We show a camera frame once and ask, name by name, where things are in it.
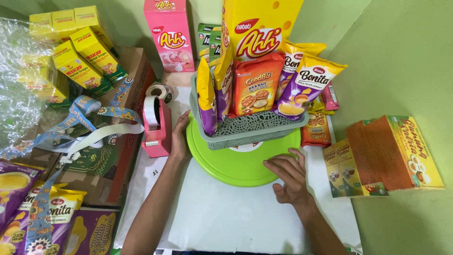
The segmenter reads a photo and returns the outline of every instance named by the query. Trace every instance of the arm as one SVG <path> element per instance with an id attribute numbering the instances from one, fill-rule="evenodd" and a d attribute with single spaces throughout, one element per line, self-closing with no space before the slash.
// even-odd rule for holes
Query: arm
<path id="1" fill-rule="evenodd" d="M 280 204 L 293 205 L 305 231 L 311 241 L 311 248 L 316 255 L 347 255 L 341 241 L 321 215 L 313 196 L 307 190 L 305 182 L 305 156 L 296 149 L 288 149 L 298 160 L 288 155 L 277 155 L 264 160 L 263 164 L 285 182 L 285 187 L 272 185 Z"/>
<path id="2" fill-rule="evenodd" d="M 190 158 L 185 138 L 189 111 L 183 114 L 172 133 L 172 151 L 148 197 L 127 232 L 121 255 L 153 254 L 167 223 L 181 178 Z"/>

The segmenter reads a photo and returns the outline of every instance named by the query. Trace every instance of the hand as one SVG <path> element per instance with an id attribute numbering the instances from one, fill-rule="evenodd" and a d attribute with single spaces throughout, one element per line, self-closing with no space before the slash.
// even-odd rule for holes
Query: hand
<path id="1" fill-rule="evenodd" d="M 171 153 L 170 157 L 177 160 L 185 161 L 190 158 L 190 150 L 187 145 L 186 128 L 189 124 L 189 113 L 190 110 L 186 111 L 181 117 L 179 117 L 174 131 L 171 134 Z"/>
<path id="2" fill-rule="evenodd" d="M 263 161 L 265 167 L 285 182 L 284 187 L 278 183 L 272 185 L 277 201 L 295 208 L 315 205 L 305 182 L 305 156 L 296 149 L 289 148 L 288 151 L 298 157 L 297 161 L 293 156 L 283 154 Z"/>

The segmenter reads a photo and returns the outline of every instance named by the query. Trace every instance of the green box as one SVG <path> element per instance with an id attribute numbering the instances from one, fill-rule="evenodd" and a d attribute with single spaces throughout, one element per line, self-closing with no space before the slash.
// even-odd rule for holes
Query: green box
<path id="1" fill-rule="evenodd" d="M 222 34 L 220 31 L 212 31 L 209 39 L 209 66 L 219 64 L 220 45 L 222 44 Z"/>
<path id="2" fill-rule="evenodd" d="M 220 33 L 220 25 L 202 23 L 198 24 L 197 49 L 199 57 L 209 55 L 209 38 L 211 36 L 211 33 L 216 30 Z"/>

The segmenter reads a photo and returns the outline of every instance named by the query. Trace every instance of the pink nabati ahh box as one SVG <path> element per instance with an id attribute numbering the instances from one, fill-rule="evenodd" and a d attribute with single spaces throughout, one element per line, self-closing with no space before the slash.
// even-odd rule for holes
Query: pink nabati ahh box
<path id="1" fill-rule="evenodd" d="M 165 71 L 195 72 L 186 0 L 145 0 L 143 12 Z"/>

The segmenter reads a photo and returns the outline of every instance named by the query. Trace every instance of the gray plastic basket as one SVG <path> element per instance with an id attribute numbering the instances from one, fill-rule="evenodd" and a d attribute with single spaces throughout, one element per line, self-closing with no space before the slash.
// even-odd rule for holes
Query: gray plastic basket
<path id="1" fill-rule="evenodd" d="M 191 77 L 190 109 L 197 121 L 198 131 L 211 150 L 218 150 L 254 142 L 264 142 L 289 135 L 295 128 L 308 123 L 308 114 L 304 113 L 298 121 L 288 120 L 271 111 L 223 120 L 212 137 L 203 129 L 197 97 L 197 72 Z"/>

